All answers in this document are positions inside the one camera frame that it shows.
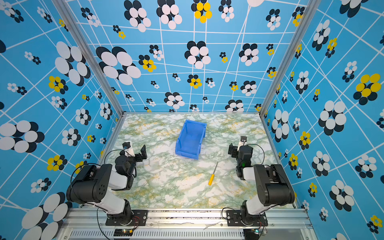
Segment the yellow handled screwdriver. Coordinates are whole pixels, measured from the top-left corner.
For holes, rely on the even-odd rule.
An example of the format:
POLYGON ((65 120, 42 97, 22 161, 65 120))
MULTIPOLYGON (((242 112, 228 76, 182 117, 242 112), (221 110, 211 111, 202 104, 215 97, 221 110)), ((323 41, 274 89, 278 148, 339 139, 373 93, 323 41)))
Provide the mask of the yellow handled screwdriver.
POLYGON ((210 177, 210 180, 209 180, 209 183, 208 183, 209 186, 211 186, 211 185, 213 184, 213 181, 214 181, 214 178, 215 178, 215 172, 216 172, 218 163, 219 163, 219 162, 216 163, 215 168, 214 168, 214 171, 213 171, 213 173, 211 174, 211 177, 210 177))

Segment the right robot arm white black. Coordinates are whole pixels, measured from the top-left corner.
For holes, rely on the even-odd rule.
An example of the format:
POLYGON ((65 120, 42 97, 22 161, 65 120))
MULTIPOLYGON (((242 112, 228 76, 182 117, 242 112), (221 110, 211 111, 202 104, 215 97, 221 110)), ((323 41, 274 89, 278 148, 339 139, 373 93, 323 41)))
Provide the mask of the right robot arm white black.
POLYGON ((295 193, 282 165, 252 165, 253 148, 249 145, 230 144, 228 154, 237 161, 238 178, 256 184, 257 195, 241 206, 244 219, 253 220, 273 207, 294 203, 295 193))

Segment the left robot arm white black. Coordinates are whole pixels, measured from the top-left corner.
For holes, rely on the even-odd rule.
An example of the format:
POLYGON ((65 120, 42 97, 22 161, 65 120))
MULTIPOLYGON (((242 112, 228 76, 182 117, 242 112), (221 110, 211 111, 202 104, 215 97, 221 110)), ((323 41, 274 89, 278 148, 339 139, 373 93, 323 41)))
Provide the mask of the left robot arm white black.
POLYGON ((137 177, 137 163, 147 159, 146 146, 135 154, 130 142, 123 143, 123 150, 115 164, 87 164, 77 167, 80 171, 71 181, 66 197, 70 202, 89 204, 106 212, 109 218, 130 221, 134 216, 129 201, 112 191, 128 191, 137 177))

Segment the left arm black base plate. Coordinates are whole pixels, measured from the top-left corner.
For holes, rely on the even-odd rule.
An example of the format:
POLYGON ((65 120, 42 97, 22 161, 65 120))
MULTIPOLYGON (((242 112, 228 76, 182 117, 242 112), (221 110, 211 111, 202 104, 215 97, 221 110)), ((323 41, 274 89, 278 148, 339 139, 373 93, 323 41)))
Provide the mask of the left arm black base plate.
POLYGON ((145 226, 148 213, 148 210, 131 210, 117 215, 107 214, 106 226, 145 226))

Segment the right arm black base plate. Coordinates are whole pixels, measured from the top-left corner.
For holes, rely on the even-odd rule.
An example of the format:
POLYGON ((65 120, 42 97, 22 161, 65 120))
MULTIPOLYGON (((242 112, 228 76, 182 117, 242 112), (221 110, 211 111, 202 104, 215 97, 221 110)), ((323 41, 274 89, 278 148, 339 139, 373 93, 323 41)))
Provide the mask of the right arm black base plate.
POLYGON ((268 220, 266 214, 250 215, 241 210, 226 210, 224 218, 229 227, 267 227, 268 220))

